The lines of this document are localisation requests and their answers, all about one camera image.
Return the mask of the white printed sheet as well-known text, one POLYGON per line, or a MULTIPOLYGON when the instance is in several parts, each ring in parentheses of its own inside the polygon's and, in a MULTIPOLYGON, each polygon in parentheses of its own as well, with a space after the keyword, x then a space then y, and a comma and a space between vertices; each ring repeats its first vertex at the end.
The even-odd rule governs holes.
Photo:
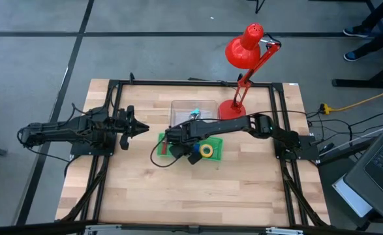
POLYGON ((332 187, 359 217, 365 217, 373 207, 345 183, 344 176, 334 182, 332 187))

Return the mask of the black stand leg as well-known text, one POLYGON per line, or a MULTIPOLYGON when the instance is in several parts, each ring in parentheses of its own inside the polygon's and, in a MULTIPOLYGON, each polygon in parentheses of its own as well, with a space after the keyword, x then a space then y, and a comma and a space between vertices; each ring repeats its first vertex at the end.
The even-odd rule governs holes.
POLYGON ((263 7, 264 3, 266 2, 266 0, 247 0, 247 1, 254 1, 255 2, 255 11, 254 11, 255 14, 258 14, 260 12, 261 8, 263 7))

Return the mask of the black aluminium table frame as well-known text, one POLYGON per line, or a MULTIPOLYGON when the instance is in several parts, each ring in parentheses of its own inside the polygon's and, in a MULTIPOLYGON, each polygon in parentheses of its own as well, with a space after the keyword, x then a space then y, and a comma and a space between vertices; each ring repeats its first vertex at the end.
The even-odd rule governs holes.
MULTIPOLYGON (((222 161, 181 158, 168 168, 149 155, 170 124, 174 100, 231 99, 234 89, 192 86, 187 81, 136 80, 123 84, 120 107, 133 105, 138 120, 150 130, 117 147, 110 157, 98 220, 101 223, 161 225, 289 225, 280 162, 273 139, 259 140, 243 132, 222 134, 222 161)), ((68 168, 55 219, 62 219, 84 193, 93 158, 81 156, 68 168)), ((317 167, 297 161, 304 197, 329 223, 317 167)))

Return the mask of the black cart frame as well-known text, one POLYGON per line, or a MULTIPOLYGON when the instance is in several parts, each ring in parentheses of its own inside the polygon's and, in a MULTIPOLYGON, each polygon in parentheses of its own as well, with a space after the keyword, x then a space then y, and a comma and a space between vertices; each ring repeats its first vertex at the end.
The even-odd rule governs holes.
POLYGON ((333 204, 339 212, 348 217, 361 231, 366 230, 370 223, 383 223, 383 216, 372 209, 365 217, 359 217, 332 187, 332 184, 350 172, 376 138, 343 150, 334 149, 331 153, 326 154, 322 162, 318 164, 320 173, 322 173, 321 178, 324 180, 322 185, 326 202, 333 204))

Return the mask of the black crossbar with silver brackets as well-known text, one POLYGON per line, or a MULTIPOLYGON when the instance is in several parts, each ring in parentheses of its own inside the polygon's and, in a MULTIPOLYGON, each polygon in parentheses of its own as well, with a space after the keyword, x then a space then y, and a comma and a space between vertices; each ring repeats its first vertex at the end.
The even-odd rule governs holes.
POLYGON ((210 225, 139 225, 139 224, 98 224, 96 221, 58 221, 31 225, 0 227, 0 235, 69 235, 102 230, 150 230, 185 232, 247 232, 262 235, 383 235, 377 232, 346 230, 335 227, 313 227, 294 225, 291 227, 237 227, 210 225))

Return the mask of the green plastic basket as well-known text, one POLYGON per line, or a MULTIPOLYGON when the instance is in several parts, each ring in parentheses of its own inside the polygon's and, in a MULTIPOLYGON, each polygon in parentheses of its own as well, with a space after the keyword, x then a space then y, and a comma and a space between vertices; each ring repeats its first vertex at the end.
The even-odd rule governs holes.
POLYGON ((171 145, 171 143, 168 143, 167 142, 167 144, 168 144, 168 147, 167 147, 167 154, 166 155, 162 155, 161 154, 161 150, 162 150, 162 143, 165 141, 166 142, 166 140, 164 139, 164 133, 160 133, 159 134, 159 138, 158 138, 158 141, 161 141, 162 140, 162 142, 158 145, 158 147, 157 147, 157 155, 159 156, 159 157, 172 157, 173 155, 172 155, 172 152, 170 151, 170 148, 172 147, 172 145, 171 145))
POLYGON ((206 140, 200 141, 200 145, 202 144, 210 144, 213 146, 214 154, 211 158, 203 158, 204 160, 210 161, 221 161, 222 160, 222 150, 223 150, 223 139, 216 137, 209 137, 206 140))

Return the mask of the person's leg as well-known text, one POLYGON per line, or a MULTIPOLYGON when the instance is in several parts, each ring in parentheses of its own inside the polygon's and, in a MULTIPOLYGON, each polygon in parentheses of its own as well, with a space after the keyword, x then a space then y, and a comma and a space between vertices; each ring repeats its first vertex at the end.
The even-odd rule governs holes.
POLYGON ((372 29, 381 19, 383 19, 383 2, 362 21, 361 26, 366 29, 372 29))
POLYGON ((357 50, 354 50, 353 53, 357 58, 360 58, 371 52, 376 52, 381 48, 383 48, 383 34, 375 37, 371 42, 364 44, 357 50))

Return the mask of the clear plastic container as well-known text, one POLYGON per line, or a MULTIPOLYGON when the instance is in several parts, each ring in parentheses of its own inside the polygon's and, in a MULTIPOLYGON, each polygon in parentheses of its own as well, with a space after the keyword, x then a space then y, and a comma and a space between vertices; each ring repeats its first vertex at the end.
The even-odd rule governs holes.
POLYGON ((175 126, 192 119, 217 119, 218 105, 213 100, 174 100, 170 106, 170 126, 175 126), (191 112, 201 111, 199 118, 192 118, 191 112))

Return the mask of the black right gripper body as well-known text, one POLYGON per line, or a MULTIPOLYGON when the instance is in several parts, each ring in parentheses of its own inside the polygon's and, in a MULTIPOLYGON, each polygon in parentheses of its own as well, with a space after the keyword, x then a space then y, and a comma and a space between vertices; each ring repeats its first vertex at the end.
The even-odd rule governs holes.
POLYGON ((191 165, 202 159, 194 146, 203 140, 203 122, 187 122, 165 130, 165 139, 171 145, 168 149, 176 160, 186 156, 191 165))

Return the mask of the dark grey laptop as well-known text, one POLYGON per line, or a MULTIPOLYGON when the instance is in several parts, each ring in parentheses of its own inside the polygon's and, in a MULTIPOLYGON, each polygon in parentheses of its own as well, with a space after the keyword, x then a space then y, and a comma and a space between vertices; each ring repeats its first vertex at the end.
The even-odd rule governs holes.
POLYGON ((344 182, 383 216, 383 134, 344 176, 344 182))

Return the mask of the yellow tape roll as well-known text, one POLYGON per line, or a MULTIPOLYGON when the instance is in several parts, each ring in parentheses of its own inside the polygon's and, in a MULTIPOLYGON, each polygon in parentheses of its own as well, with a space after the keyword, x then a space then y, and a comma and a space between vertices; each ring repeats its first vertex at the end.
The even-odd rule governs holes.
POLYGON ((211 158, 214 154, 213 146, 210 144, 202 144, 200 146, 200 155, 203 158, 211 158))

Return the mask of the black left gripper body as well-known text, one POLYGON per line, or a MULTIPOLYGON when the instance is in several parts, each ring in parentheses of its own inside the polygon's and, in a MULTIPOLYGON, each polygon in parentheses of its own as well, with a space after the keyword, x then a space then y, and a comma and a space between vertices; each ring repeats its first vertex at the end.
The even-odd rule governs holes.
POLYGON ((119 145, 122 150, 128 150, 128 138, 133 137, 134 128, 136 127, 136 119, 134 117, 134 107, 129 105, 126 108, 121 108, 117 111, 115 119, 115 131, 121 133, 119 145))

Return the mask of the red desk lamp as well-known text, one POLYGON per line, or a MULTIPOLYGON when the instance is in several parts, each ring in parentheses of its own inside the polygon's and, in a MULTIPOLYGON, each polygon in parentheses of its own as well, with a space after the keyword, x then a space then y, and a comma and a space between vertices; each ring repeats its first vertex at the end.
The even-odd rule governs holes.
POLYGON ((282 47, 264 32, 259 23, 247 26, 243 34, 231 40, 226 46, 225 56, 228 62, 238 69, 246 69, 243 78, 237 82, 233 99, 225 100, 219 105, 220 119, 234 119, 246 114, 243 101, 253 82, 251 77, 282 47))

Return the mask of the black furniture leg frame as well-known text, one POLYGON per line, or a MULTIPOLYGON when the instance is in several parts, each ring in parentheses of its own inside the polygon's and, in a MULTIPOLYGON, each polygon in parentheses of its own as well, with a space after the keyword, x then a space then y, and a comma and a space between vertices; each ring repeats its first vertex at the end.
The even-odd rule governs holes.
POLYGON ((334 80, 332 80, 332 86, 334 86, 334 87, 356 87, 356 88, 380 88, 380 89, 383 89, 383 70, 381 70, 378 74, 374 75, 373 77, 371 77, 368 80, 334 79, 334 80))

